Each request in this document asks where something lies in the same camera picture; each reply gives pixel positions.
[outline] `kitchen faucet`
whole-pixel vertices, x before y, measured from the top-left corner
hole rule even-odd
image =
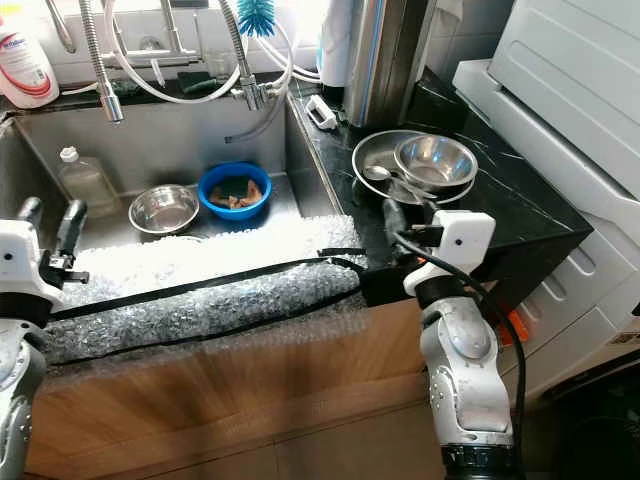
[[[122,108],[118,96],[113,91],[111,82],[106,73],[106,67],[117,68],[117,59],[113,53],[101,54],[96,35],[95,21],[91,10],[91,0],[78,0],[82,25],[84,27],[91,63],[96,74],[100,102],[105,111],[107,119],[114,123],[120,123],[124,119]],[[202,60],[202,52],[198,54],[195,50],[187,50],[182,46],[178,28],[173,17],[173,9],[170,0],[160,0],[164,23],[169,36],[169,49],[143,49],[128,50],[122,36],[122,31],[116,20],[113,20],[113,29],[116,34],[118,45],[123,55],[127,58],[132,67],[149,67],[151,62],[159,66],[186,66]],[[260,110],[264,108],[271,94],[269,84],[258,84],[255,76],[251,73],[247,62],[240,32],[233,16],[233,12],[227,0],[219,0],[222,14],[224,16],[227,29],[233,41],[234,51],[240,69],[241,89],[233,90],[234,98],[244,98],[249,110]]]
[[[45,0],[45,3],[47,4],[47,7],[49,7],[51,19],[56,27],[56,32],[58,32],[60,43],[62,43],[62,46],[68,53],[76,53],[76,44],[69,33],[69,29],[67,28],[67,24],[64,22],[64,18],[60,15],[60,11],[58,10],[55,0]]]

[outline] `sink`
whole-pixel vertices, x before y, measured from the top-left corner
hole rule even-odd
[[[30,113],[7,120],[0,136],[0,169],[6,172],[0,180],[2,216],[14,214],[26,196],[40,196],[47,208],[41,241],[52,247],[65,204],[55,175],[58,152],[68,145],[101,160],[123,205],[111,216],[87,221],[81,250],[157,239],[129,224],[127,209],[133,198],[163,183],[195,190],[205,171],[226,161],[250,161],[267,171],[273,183],[267,207],[245,222],[224,221],[202,207],[183,235],[206,237],[341,213],[289,101],[262,135],[231,145],[224,143],[224,137],[249,130],[264,112],[249,112],[243,103],[224,98],[195,106],[133,105],[124,113],[120,125],[109,124],[99,108]]]

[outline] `spoon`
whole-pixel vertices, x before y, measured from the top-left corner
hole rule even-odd
[[[382,182],[386,180],[394,181],[400,184],[405,190],[413,195],[418,195],[422,198],[437,198],[427,192],[423,192],[420,188],[411,185],[409,182],[398,177],[398,172],[391,172],[384,168],[382,165],[369,165],[363,169],[364,176],[373,182]]]

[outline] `white tile wall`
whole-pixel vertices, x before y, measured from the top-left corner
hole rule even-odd
[[[319,3],[326,3],[327,0],[321,0]],[[78,85],[91,83],[95,79],[93,69],[89,62],[87,44],[84,37],[84,30],[80,16],[78,14],[77,0],[57,0],[60,10],[65,15],[65,21],[73,39],[75,40],[77,51],[74,54],[67,53],[62,47],[48,10],[44,7],[44,2],[32,0],[22,0],[24,11],[29,16],[32,30],[44,48],[49,61],[53,65],[56,78],[61,85]],[[224,23],[222,13],[215,6],[209,9],[175,9],[174,16],[176,24],[180,30],[180,36],[185,48],[199,51],[198,36],[194,25],[194,15],[198,16],[201,32],[201,43],[208,55],[227,52],[231,54],[232,44],[229,34]],[[318,2],[315,2],[313,9],[317,9]],[[95,12],[101,12],[100,0],[94,0]],[[118,2],[116,7],[121,11],[117,15],[120,27],[124,32],[124,38],[127,46],[131,49],[138,49],[140,41],[147,36],[154,36],[160,39],[164,45],[167,45],[166,32],[162,21],[162,14],[157,10],[159,6],[158,0],[136,0],[136,8],[141,10],[131,11],[132,2],[124,0]],[[296,34],[296,26],[304,25],[305,31],[301,32],[300,44],[296,53],[296,63],[305,67],[315,67],[315,58],[317,50],[317,38],[320,28],[321,16],[309,15],[309,8],[305,7],[302,0],[281,0],[277,2],[276,18],[287,31],[290,39]],[[103,51],[107,51],[107,41],[103,25],[103,17],[101,13],[96,14],[96,28],[98,39]],[[276,38],[273,43],[286,55],[284,42],[282,39]],[[235,64],[234,56],[228,55],[230,58],[230,68]],[[273,62],[260,50],[259,46],[250,41],[247,60],[256,73],[265,71],[274,71],[278,68]],[[165,78],[175,78],[178,70],[180,71],[203,71],[206,70],[204,64],[195,64],[190,67],[165,68],[163,74]],[[140,73],[147,79],[153,79],[151,69],[141,69]],[[120,70],[109,70],[112,78],[122,78],[124,74]]]
[[[513,0],[464,0],[462,21],[436,10],[427,44],[427,66],[451,82],[462,60],[492,57],[512,5]]]

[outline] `plastic bottle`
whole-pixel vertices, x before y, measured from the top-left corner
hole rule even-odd
[[[120,200],[104,174],[100,160],[80,157],[75,147],[60,152],[63,164],[58,176],[73,199],[84,200],[89,207],[89,218],[103,217],[117,211]]]
[[[0,92],[18,108],[41,107],[60,88],[40,43],[18,25],[0,16]]]

